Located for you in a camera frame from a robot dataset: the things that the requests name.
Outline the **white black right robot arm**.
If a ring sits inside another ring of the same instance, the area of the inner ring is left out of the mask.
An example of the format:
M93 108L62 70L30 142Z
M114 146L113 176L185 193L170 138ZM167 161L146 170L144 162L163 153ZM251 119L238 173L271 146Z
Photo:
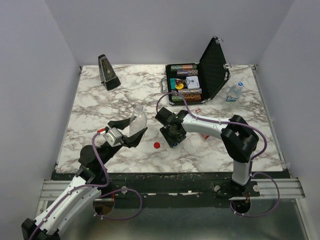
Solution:
M257 148L258 135L239 115L219 120L181 110L177 114L161 108L155 119L162 124L160 132L169 147L173 148L186 139L187 133L198 133L221 140L233 159L230 191L241 196L248 190L251 179L251 156Z

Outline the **clear unlabelled plastic bottle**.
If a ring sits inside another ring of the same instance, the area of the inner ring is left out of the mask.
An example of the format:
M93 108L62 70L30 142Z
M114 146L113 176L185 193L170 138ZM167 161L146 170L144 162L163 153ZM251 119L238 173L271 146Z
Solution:
M140 130L144 129L147 125L147 115L144 110L144 107L140 104L137 104L131 114L130 123L129 123L129 135L133 136Z

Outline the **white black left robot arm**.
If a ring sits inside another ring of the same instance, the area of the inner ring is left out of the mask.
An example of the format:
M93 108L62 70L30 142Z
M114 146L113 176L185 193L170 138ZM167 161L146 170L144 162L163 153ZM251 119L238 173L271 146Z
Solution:
M111 180L105 163L122 147L135 148L139 145L147 128L132 136L122 134L130 119L109 121L98 130L91 144L80 151L79 170L57 199L36 218L27 218L21 225L25 240L59 240L67 226L76 216L98 197L110 194Z

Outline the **Pocari Sweat clear bottle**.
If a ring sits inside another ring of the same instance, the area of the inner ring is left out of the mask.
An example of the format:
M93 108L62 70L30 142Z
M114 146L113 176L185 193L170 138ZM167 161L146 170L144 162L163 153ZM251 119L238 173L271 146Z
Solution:
M226 98L225 98L225 102L226 103L230 103L230 104L234 104L237 102L237 100L240 98L240 96L242 95L242 90L243 90L243 87L239 87L237 86L237 83L235 85L233 85L227 95L226 95Z

